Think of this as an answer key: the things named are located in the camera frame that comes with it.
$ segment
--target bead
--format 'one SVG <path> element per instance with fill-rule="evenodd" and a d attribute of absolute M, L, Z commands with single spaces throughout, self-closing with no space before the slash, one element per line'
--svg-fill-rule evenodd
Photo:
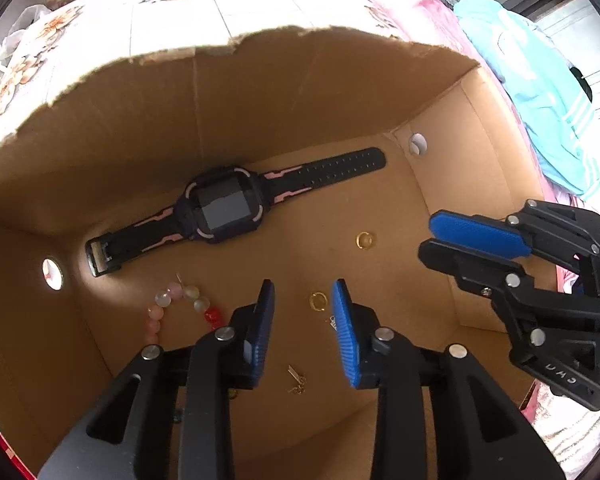
<path fill-rule="evenodd" d="M 171 282 L 167 285 L 167 294 L 172 300 L 179 300 L 182 297 L 182 285 Z"/>
<path fill-rule="evenodd" d="M 157 334 L 160 332 L 160 321 L 156 321 L 155 319 L 147 319 L 146 330 L 149 334 Z"/>
<path fill-rule="evenodd" d="M 149 317 L 151 319 L 155 319 L 156 321 L 160 321 L 162 316 L 164 316 L 164 309 L 158 305 L 152 305 L 147 309 Z"/>
<path fill-rule="evenodd" d="M 146 334 L 144 336 L 144 342 L 148 345 L 157 345 L 158 344 L 158 335 L 157 334 Z"/>
<path fill-rule="evenodd" d="M 171 296 L 169 296 L 166 292 L 161 290 L 158 294 L 155 295 L 155 304 L 157 306 L 169 306 L 171 304 Z"/>
<path fill-rule="evenodd" d="M 222 320 L 222 312 L 214 306 L 205 312 L 205 319 L 212 326 L 217 325 L 218 328 L 225 326 L 224 320 Z"/>
<path fill-rule="evenodd" d="M 200 291 L 196 286 L 187 285 L 184 288 L 184 295 L 188 300 L 196 301 L 200 297 Z"/>
<path fill-rule="evenodd" d="M 209 298 L 205 298 L 204 296 L 201 296 L 193 302 L 193 308 L 195 308 L 196 312 L 199 314 L 204 314 L 209 309 L 209 306 L 211 306 L 211 302 L 209 301 Z"/>

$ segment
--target cardboard box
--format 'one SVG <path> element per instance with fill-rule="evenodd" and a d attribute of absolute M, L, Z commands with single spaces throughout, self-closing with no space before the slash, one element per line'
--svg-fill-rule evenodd
<path fill-rule="evenodd" d="M 225 319 L 263 278 L 276 285 L 265 375 L 231 404 L 238 478 L 368 478 L 376 394 L 348 386 L 329 309 L 308 304 L 340 277 L 383 324 L 426 348 L 465 344 L 524 399 L 531 379 L 509 363 L 488 300 L 416 256 L 441 208 L 503 218 L 542 198 L 515 120 L 474 60 L 401 40 L 367 0 L 330 2 L 81 0 L 5 107 L 0 430 L 34 472 L 142 348 L 146 309 L 176 272 Z M 427 141 L 418 156 L 414 133 Z M 384 151 L 383 170 L 277 206 L 257 232 L 90 273 L 88 238 L 173 203 L 208 168 L 263 171 L 368 146 Z M 356 247 L 362 231 L 376 236 L 369 250 Z M 61 290 L 43 279 L 47 257 Z M 555 267 L 526 264 L 555 288 Z M 206 330 L 180 300 L 160 343 L 188 346 Z M 288 364 L 307 377 L 302 396 L 288 393 Z"/>

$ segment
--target white plastic bag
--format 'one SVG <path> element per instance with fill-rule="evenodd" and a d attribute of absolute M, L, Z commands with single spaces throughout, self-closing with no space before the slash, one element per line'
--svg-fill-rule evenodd
<path fill-rule="evenodd" d="M 29 25 L 35 23 L 37 20 L 50 14 L 51 11 L 44 5 L 34 5 L 24 9 L 20 17 L 16 20 L 13 26 L 9 29 L 7 37 L 2 42 L 2 48 L 0 49 L 0 71 L 7 72 L 7 67 L 11 56 L 16 51 L 24 31 Z"/>

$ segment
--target white bead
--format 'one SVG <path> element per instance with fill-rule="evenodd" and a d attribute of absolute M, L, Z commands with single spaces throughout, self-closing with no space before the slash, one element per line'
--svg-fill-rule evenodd
<path fill-rule="evenodd" d="M 168 293 L 164 292 L 163 290 L 161 290 L 160 292 L 158 292 L 158 294 L 155 295 L 155 304 L 157 306 L 169 306 L 171 304 L 171 297 L 168 295 Z"/>
<path fill-rule="evenodd" d="M 184 288 L 184 295 L 188 300 L 196 301 L 200 297 L 200 291 L 196 286 L 187 285 Z"/>
<path fill-rule="evenodd" d="M 207 310 L 209 310 L 210 306 L 211 302 L 204 296 L 193 302 L 193 308 L 195 308 L 196 312 L 199 314 L 204 314 Z"/>

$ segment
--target red bead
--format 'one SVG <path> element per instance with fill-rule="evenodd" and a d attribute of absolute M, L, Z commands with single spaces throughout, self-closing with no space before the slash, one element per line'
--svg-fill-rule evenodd
<path fill-rule="evenodd" d="M 215 325 L 220 323 L 218 327 L 224 326 L 224 320 L 222 320 L 222 312 L 218 310 L 217 307 L 210 307 L 205 312 L 205 319 L 210 325 Z"/>

